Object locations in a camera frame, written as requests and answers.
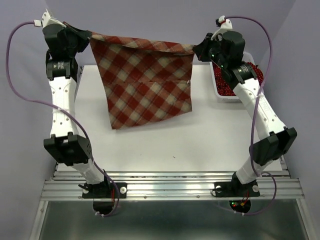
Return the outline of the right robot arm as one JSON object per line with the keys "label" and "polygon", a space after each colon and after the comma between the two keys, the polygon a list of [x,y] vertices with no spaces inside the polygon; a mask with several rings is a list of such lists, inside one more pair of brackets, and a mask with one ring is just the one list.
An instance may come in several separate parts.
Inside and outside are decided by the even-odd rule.
{"label": "right robot arm", "polygon": [[288,152],[298,135],[295,128],[288,128],[277,117],[263,93],[256,72],[243,61],[244,47],[243,36],[232,30],[207,33],[204,40],[193,47],[198,60],[211,62],[220,68],[222,78],[252,119],[251,132],[258,135],[257,142],[250,142],[248,160],[231,180],[214,185],[216,197],[241,197],[246,193],[258,197],[257,177]]}

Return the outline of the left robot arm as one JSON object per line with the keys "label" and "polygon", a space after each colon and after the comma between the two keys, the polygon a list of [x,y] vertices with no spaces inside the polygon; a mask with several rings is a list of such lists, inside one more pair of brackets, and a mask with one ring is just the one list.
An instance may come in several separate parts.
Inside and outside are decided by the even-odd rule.
{"label": "left robot arm", "polygon": [[92,154],[88,136],[81,136],[75,119],[75,98],[78,86],[76,54],[89,44],[90,32],[58,23],[42,30],[48,45],[46,75],[52,96],[52,127],[44,148],[60,164],[72,167],[86,180],[81,185],[86,198],[108,198],[115,188],[105,172],[99,169]]}

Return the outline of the red plaid skirt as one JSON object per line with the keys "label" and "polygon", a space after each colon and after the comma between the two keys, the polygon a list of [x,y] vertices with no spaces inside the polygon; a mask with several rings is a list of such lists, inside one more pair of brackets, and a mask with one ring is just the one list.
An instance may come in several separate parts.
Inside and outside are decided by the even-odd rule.
{"label": "red plaid skirt", "polygon": [[97,32],[89,43],[112,129],[157,123],[192,111],[193,45]]}

